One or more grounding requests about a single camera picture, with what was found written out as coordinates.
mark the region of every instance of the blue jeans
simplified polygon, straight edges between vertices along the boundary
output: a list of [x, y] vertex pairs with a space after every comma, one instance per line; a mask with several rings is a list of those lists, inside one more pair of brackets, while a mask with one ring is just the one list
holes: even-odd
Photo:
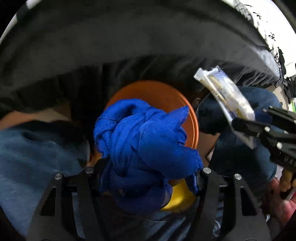
[[[279, 107], [267, 90], [240, 87], [256, 111]], [[276, 172], [269, 152], [260, 142], [253, 150], [231, 132], [214, 99], [207, 99], [198, 113], [200, 130], [221, 133], [210, 167], [222, 175], [241, 174], [256, 195]], [[0, 132], [0, 206], [16, 230], [26, 236], [30, 220], [49, 181], [57, 172], [75, 175], [88, 160], [89, 146], [83, 134], [70, 123], [32, 121]], [[135, 216], [122, 212], [111, 197], [100, 208], [106, 228], [115, 240], [176, 240], [185, 238], [195, 216], [196, 202], [180, 213], [155, 212]]]

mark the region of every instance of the orange bucket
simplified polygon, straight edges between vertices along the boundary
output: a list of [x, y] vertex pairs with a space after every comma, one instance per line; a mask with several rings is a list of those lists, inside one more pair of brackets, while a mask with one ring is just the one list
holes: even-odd
[[187, 134], [185, 146], [196, 149], [198, 142], [197, 118], [188, 100], [178, 90], [158, 81], [137, 81], [119, 90], [109, 100], [106, 108], [119, 100], [133, 98], [144, 100], [149, 105], [167, 113], [188, 105], [189, 115], [182, 125]]

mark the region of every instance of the yellow object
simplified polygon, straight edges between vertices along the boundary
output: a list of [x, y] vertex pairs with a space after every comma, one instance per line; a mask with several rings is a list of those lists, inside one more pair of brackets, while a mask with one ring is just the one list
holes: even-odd
[[170, 202], [163, 207], [162, 211], [180, 212], [188, 209], [195, 201], [196, 196], [189, 191], [185, 179], [173, 186], [173, 194]]

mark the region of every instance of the snack package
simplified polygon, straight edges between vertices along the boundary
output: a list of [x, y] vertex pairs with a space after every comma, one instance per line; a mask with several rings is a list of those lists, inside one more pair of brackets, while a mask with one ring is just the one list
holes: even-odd
[[[199, 68], [194, 78], [202, 83], [219, 103], [229, 125], [232, 128], [232, 120], [241, 118], [249, 121], [255, 120], [255, 113], [250, 103], [242, 95], [235, 83], [216, 66], [210, 71]], [[256, 147], [254, 137], [244, 133], [232, 131], [251, 149]]]

